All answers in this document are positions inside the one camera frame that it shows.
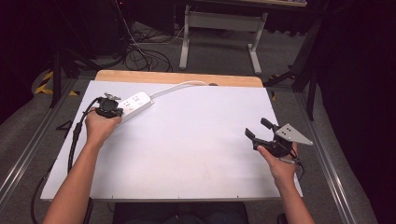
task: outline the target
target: white board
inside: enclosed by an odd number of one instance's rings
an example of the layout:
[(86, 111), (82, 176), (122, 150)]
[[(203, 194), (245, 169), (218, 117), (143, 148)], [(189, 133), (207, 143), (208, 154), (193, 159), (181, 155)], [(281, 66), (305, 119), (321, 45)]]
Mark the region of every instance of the white board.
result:
[[(139, 91), (151, 94), (171, 86), (92, 81), (74, 125), (90, 102), (105, 91), (125, 100)], [(189, 86), (154, 101), (118, 126), (105, 142), (93, 178), (93, 199), (166, 202), (279, 197), (267, 162), (245, 136), (245, 128), (249, 128), (261, 139), (273, 138), (272, 131), (260, 124), (261, 118), (277, 123), (266, 89)], [(85, 141), (84, 125), (75, 159)], [(64, 141), (41, 199), (52, 200), (63, 183), (71, 142), (72, 132)]]

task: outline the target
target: table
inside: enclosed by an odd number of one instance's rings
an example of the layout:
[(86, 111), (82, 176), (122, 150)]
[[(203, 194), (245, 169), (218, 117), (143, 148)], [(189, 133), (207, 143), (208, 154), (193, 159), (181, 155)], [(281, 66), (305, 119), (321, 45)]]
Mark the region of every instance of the table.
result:
[[(99, 154), (92, 184), (94, 200), (197, 202), (279, 198), (268, 165), (252, 150), (244, 135), (248, 127), (260, 138), (273, 137), (271, 131), (260, 125), (262, 117), (272, 122), (276, 118), (257, 77), (100, 71), (78, 111), (104, 90), (123, 98), (140, 89), (153, 92), (169, 86), (153, 83), (192, 79), (229, 86), (172, 91), (154, 98), (156, 103), (149, 109), (121, 124)], [(69, 142), (71, 135), (67, 136), (44, 187), (43, 200), (53, 198), (66, 176)], [(84, 142), (85, 129), (75, 158)], [(295, 184), (301, 193), (297, 179)]]
[[(271, 6), (286, 6), (286, 7), (305, 7), (306, 2), (289, 2), (282, 0), (241, 0), (236, 1), (240, 4), (263, 4)], [(250, 55), (254, 73), (256, 75), (262, 74), (259, 60), (257, 58), (256, 48), (259, 44), (262, 36), (262, 30), (267, 18), (268, 13), (263, 12), (261, 17), (249, 17), (249, 16), (237, 16), (237, 15), (225, 15), (205, 12), (190, 11), (191, 6), (186, 5), (185, 19), (184, 19), (184, 37), (183, 45), (180, 55), (179, 68), (185, 70), (187, 68), (187, 59), (189, 55), (189, 30), (190, 27), (201, 27), (201, 28), (212, 28), (212, 29), (226, 29), (246, 32), (256, 32), (253, 44), (248, 44), (247, 49)]]

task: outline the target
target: white power strip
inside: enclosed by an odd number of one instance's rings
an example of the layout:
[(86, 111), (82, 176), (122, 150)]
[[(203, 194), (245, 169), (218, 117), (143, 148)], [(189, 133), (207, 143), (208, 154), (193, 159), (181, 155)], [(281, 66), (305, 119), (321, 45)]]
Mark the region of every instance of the white power strip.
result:
[(151, 107), (154, 101), (143, 91), (129, 97), (125, 101), (119, 103), (119, 107), (123, 109), (122, 122), (133, 118), (143, 110)]

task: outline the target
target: black pants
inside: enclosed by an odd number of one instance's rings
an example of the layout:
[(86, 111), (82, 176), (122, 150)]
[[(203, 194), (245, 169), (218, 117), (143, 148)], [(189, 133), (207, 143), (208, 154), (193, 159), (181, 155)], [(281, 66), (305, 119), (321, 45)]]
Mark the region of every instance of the black pants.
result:
[(248, 224), (243, 203), (116, 203), (115, 224)]

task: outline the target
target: right arm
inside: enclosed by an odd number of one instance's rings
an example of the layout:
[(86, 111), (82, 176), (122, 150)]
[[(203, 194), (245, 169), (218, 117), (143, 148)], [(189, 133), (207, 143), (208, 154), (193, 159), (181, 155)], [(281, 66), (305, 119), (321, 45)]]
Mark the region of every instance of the right arm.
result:
[[(297, 151), (297, 144), (293, 143), (293, 148)], [(282, 199), (288, 223), (315, 223), (294, 185), (296, 165), (280, 161), (271, 155), (265, 147), (258, 146), (257, 149), (270, 166), (271, 174), (274, 177), (275, 185)]]

